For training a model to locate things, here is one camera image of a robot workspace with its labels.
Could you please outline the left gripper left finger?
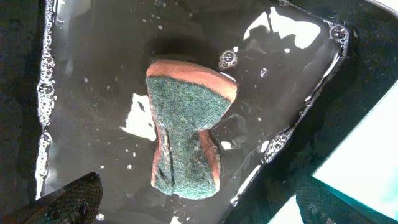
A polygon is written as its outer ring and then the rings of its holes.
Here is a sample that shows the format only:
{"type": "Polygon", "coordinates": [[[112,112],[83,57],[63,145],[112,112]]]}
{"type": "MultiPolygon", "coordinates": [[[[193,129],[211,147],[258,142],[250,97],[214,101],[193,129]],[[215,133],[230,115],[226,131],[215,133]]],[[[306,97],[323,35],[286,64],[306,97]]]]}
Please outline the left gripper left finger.
{"type": "Polygon", "coordinates": [[[23,208],[1,217],[2,224],[92,224],[103,196],[100,175],[90,172],[23,208]]]}

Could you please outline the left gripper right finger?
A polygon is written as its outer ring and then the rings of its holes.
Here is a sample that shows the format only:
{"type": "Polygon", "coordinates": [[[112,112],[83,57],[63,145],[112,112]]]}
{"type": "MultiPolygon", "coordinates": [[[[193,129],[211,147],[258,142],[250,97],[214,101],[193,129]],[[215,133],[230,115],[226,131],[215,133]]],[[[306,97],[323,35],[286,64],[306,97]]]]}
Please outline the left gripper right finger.
{"type": "Polygon", "coordinates": [[[310,176],[297,182],[296,202],[304,224],[378,222],[373,209],[310,176]]]}

